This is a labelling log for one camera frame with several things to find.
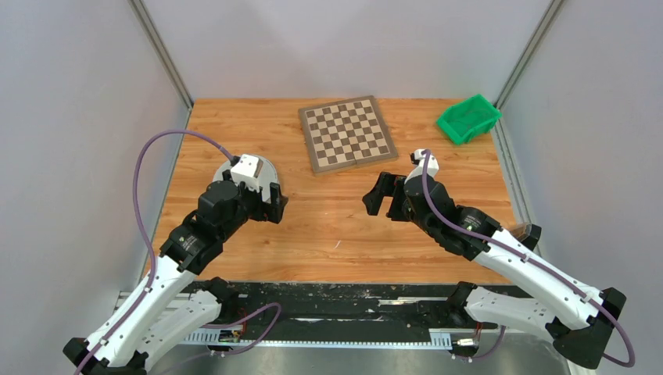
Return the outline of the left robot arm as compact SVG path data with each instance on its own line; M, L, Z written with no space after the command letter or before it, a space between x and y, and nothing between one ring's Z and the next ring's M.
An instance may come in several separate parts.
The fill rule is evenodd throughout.
M77 374L146 374L175 345L216 319L236 319L239 303L227 282L215 277L190 302L166 317L170 302L223 251L248 220L279 223L288 199L277 177L225 171L199 196L190 212L153 257L148 275L121 307L87 338L63 349Z

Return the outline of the grey cable spool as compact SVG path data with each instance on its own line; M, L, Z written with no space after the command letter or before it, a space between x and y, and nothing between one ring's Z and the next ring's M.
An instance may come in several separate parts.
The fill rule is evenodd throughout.
M213 176L212 182L223 180L224 179L223 173L224 172L230 173L230 168L232 168L233 165L237 163L240 156L234 157L232 161L224 162L217 169L216 173ZM277 170L275 169L274 165L263 156L261 155L254 155L254 156L259 157L260 160L262 161L262 168L260 169L260 174L258 176L260 183L260 190L254 192L259 192L261 194L263 202L271 203L271 184L279 184Z

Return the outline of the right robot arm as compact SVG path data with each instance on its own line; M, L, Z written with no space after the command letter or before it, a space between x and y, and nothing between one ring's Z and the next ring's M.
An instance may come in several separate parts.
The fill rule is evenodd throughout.
M362 198L367 213L378 214L385 197L392 221L416 224L444 250L493 270L527 293L527 298L499 295L460 282L446 314L451 323L472 320L511 327L550 342L568 361L595 370L613 331L625 342L628 359L614 363L632 367L635 352L618 323L626 298L619 290L599 290L562 273L529 249L484 212L457 205L445 187L430 176L405 177L383 172Z

